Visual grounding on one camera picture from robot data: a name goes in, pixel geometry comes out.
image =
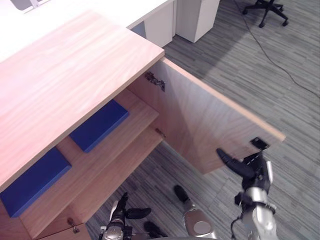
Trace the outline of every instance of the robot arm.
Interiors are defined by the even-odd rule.
[[[216,150],[221,160],[242,177],[242,188],[234,203],[242,207],[240,219],[248,231],[249,240],[279,240],[274,218],[276,207],[268,203],[269,188],[273,182],[272,164],[263,153],[250,155],[242,162],[231,158],[222,149]]]

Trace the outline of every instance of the blue pad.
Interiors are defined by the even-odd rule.
[[[70,168],[70,163],[56,147],[49,150],[0,193],[0,198],[9,216],[20,216]]]
[[[85,153],[89,153],[119,126],[128,115],[127,110],[115,100],[111,100],[70,133],[70,137]]]

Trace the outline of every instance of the metal hinge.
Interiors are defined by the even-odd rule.
[[[167,137],[159,128],[156,128],[155,131],[156,131],[163,139],[165,139],[165,138]]]
[[[69,217],[69,218],[66,220],[66,222],[67,222],[71,227],[73,227],[72,231],[73,231],[74,234],[77,234],[77,233],[80,232],[80,229],[77,228],[77,226],[76,226],[76,224],[75,224],[75,221],[74,221],[71,217]]]
[[[267,144],[265,141],[263,141],[260,137],[255,137],[250,141],[250,143],[255,146],[257,149],[260,149],[261,151],[268,149],[269,144]]]
[[[158,80],[156,79],[155,75],[150,72],[150,71],[147,71],[145,74],[144,74],[144,77],[152,84],[154,85],[157,85],[157,86],[160,86],[161,87],[161,90],[165,92],[165,82],[162,81],[162,80]]]

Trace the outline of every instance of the cable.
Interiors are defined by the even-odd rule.
[[[296,85],[299,86],[300,88],[308,91],[309,93],[312,93],[313,95],[315,95],[317,98],[320,99],[320,95],[318,95],[318,94],[315,93],[314,91],[311,91],[310,89],[306,88],[305,86],[301,85],[300,83],[296,82],[296,80],[292,77],[292,75],[291,75],[286,69],[284,69],[282,66],[276,64],[276,63],[268,56],[268,54],[266,53],[266,51],[265,51],[264,48],[262,47],[261,43],[258,41],[258,39],[255,37],[255,35],[254,35],[254,34],[252,33],[252,31],[250,30],[250,27],[249,27],[249,25],[248,25],[248,23],[247,23],[247,20],[246,20],[246,18],[243,16],[242,11],[241,11],[241,9],[240,9],[237,1],[236,1],[236,0],[233,0],[233,1],[234,1],[234,3],[235,3],[236,7],[238,8],[239,12],[241,13],[241,16],[242,16],[242,19],[243,19],[243,21],[244,21],[244,23],[245,23],[246,28],[248,29],[249,33],[251,34],[251,36],[253,37],[253,39],[256,41],[256,43],[259,45],[259,47],[261,48],[261,50],[262,50],[262,52],[264,53],[264,55],[266,56],[266,58],[267,58],[273,65],[275,65],[277,68],[279,68],[279,69],[281,69],[282,71],[284,71],[284,72],[290,77],[290,79],[292,80],[292,82],[293,82],[294,84],[296,84]]]
[[[232,240],[237,240],[235,233],[234,233],[234,224],[236,223],[236,221],[238,221],[240,219],[242,219],[242,216],[238,216],[235,220],[233,220],[231,222],[230,229],[231,229],[231,233],[232,233],[232,235],[231,235]]]

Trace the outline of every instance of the chair base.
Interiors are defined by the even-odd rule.
[[[289,24],[288,17],[284,15],[282,12],[284,11],[284,5],[283,4],[275,4],[275,0],[257,0],[254,5],[246,6],[242,12],[242,14],[247,14],[248,9],[265,9],[264,15],[262,18],[261,23],[259,24],[259,28],[263,28],[265,26],[265,18],[269,11],[274,12],[275,14],[279,15],[284,19],[284,22],[282,23],[282,26],[287,26]]]

